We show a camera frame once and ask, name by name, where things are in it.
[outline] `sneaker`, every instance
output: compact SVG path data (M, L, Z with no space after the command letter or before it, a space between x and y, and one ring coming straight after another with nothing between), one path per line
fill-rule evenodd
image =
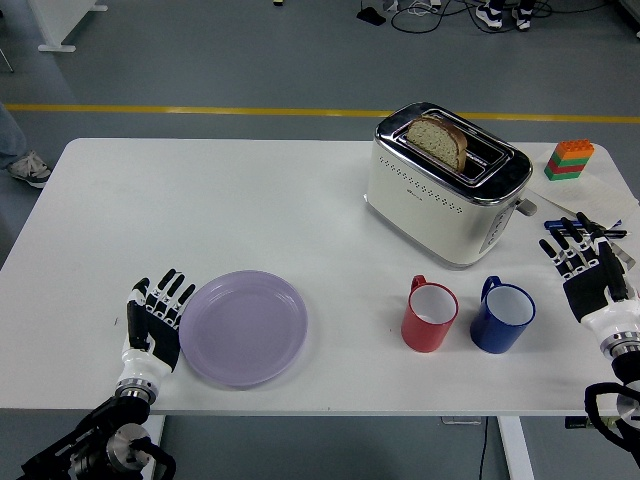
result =
M511 10L511 15L516 19L516 26L521 32L526 32L531 28L531 14L533 10L521 10L520 8L514 8Z
M491 30L502 28L502 10L490 8L488 3L476 8L476 17L486 23Z
M47 167L33 150L20 160L9 165L7 171L13 178L24 180L35 188L44 188L51 175L49 167Z

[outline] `toaster lever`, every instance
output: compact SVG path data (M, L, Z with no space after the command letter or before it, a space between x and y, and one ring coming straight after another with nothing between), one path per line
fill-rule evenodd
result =
M538 211L538 206L531 200L522 198L516 202L516 210L527 217L530 217Z

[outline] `toaster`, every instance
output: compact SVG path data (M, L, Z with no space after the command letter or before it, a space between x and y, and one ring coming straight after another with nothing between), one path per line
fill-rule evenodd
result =
M464 133L464 171L407 141L409 124L423 114ZM465 268L496 245L516 208L535 213L535 205L521 197L532 171L529 158L512 145L437 105L414 103L377 126L365 198L440 263Z

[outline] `gray concrete floor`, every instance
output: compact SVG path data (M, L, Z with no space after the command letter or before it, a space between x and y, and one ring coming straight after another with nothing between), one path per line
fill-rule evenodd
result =
M490 114L476 123L508 141L589 138L610 152L640 197L640 42L612 5L535 18L527 34L484 34L462 11L432 33L409 35L390 21L374 27L357 20L357 0L285 0L282 8L266 0L101 3L108 12L89 13L67 38L77 51L51 54L37 51L42 38L27 2L0 0L0 47L16 69L10 74L0 62L0 101L366 111L430 101ZM569 11L603 2L544 3ZM448 12L463 7L451 2ZM434 25L429 17L398 21L404 28ZM512 26L506 18L505 26ZM500 113L581 117L506 121ZM81 137L367 140L379 121L38 108L13 114L52 166ZM0 263L37 199L37 191L0 174ZM61 386L43 386L43 394L46 388ZM17 477L22 462L79 418L1 412L0 476ZM561 419L535 417L523 427L538 480L638 475L630 456L593 430L565 431ZM445 427L433 418L173 417L163 445L176 456L177 478L477 478L481 440L480 428ZM494 420L489 447L484 478L507 478Z

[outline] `plate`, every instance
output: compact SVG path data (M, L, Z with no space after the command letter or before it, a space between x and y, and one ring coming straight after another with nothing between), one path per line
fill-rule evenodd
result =
M286 369L307 334L307 310L289 283L271 273L233 272L189 301L180 345L200 375L232 387L269 380Z

